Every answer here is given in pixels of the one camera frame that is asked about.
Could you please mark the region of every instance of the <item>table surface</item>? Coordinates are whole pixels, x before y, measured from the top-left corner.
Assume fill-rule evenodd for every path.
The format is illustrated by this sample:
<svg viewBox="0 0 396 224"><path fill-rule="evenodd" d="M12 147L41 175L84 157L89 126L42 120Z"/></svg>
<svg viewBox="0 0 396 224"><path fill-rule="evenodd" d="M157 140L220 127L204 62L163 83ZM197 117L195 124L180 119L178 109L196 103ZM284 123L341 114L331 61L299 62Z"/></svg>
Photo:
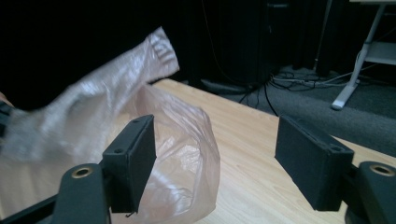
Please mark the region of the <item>table surface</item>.
<svg viewBox="0 0 396 224"><path fill-rule="evenodd" d="M345 223L338 212L314 211L275 159L278 117L171 79L154 85L201 107L210 117L220 154L216 209L197 223ZM353 164L396 158L338 139L355 151Z"/></svg>

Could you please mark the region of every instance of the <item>white table leg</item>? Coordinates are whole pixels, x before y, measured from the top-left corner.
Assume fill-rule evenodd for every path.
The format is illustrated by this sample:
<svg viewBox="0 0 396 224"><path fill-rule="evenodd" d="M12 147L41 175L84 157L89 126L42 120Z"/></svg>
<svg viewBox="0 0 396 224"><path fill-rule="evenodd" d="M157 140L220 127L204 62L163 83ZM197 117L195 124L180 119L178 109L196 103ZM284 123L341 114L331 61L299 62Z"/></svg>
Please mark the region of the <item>white table leg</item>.
<svg viewBox="0 0 396 224"><path fill-rule="evenodd" d="M382 14L384 13L385 6L386 4L381 4L379 6L378 11L376 12L375 15L373 25L370 29L370 33L368 34L366 41L364 42L363 47L361 48L361 52L358 57L358 60L355 63L355 68L353 70L352 76L349 82L344 87L344 89L340 92L340 94L338 94L337 98L332 102L332 108L335 110L341 110L342 108L344 108L344 105L346 104L350 95L352 95L353 91L358 86L358 82L359 82L358 76L359 73L361 72L361 67L363 66L364 60L366 59L368 50L373 41L373 36L375 34L376 27L378 26Z"/></svg>

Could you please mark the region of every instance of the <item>floor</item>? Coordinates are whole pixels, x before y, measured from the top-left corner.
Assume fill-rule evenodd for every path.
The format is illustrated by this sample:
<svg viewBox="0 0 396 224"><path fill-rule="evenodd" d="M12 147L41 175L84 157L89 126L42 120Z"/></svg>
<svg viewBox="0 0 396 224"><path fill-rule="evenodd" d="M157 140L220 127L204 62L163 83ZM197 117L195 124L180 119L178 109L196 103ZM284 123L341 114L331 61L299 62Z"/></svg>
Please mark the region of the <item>floor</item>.
<svg viewBox="0 0 396 224"><path fill-rule="evenodd" d="M266 113L310 120L330 135L396 157L396 86L360 77L361 83L346 106L334 110L332 101L344 88L349 75L340 77L334 73L318 80L312 70L286 66L265 87L248 92L239 86L203 82L221 97Z"/></svg>

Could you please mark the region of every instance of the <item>plastic bag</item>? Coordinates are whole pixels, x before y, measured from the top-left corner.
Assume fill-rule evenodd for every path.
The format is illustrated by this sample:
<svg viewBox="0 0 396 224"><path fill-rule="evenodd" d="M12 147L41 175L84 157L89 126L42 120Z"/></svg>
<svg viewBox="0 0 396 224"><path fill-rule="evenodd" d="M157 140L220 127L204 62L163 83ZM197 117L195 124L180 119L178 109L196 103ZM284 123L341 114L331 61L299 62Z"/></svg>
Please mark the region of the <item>plastic bag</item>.
<svg viewBox="0 0 396 224"><path fill-rule="evenodd" d="M219 151L209 117L146 84L177 69L159 28L47 107L14 110L0 154L0 216L56 194L65 171L99 162L123 127L147 114L154 115L157 160L139 213L112 215L114 223L192 223L207 216L219 188Z"/></svg>

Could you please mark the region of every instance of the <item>black equipment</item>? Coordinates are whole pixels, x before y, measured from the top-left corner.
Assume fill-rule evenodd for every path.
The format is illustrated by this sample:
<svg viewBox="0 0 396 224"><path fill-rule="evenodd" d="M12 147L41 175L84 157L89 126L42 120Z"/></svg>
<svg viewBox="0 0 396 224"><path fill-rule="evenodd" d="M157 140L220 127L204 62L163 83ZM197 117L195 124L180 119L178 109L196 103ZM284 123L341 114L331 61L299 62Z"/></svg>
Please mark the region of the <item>black equipment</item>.
<svg viewBox="0 0 396 224"><path fill-rule="evenodd" d="M348 208L347 224L396 223L396 169L380 162L352 163L354 151L313 124L281 116L276 159L318 211Z"/></svg>
<svg viewBox="0 0 396 224"><path fill-rule="evenodd" d="M157 158L154 117L130 121L103 153L99 164L75 166L64 173L57 195L1 220L1 224L111 222L112 213L137 213Z"/></svg>

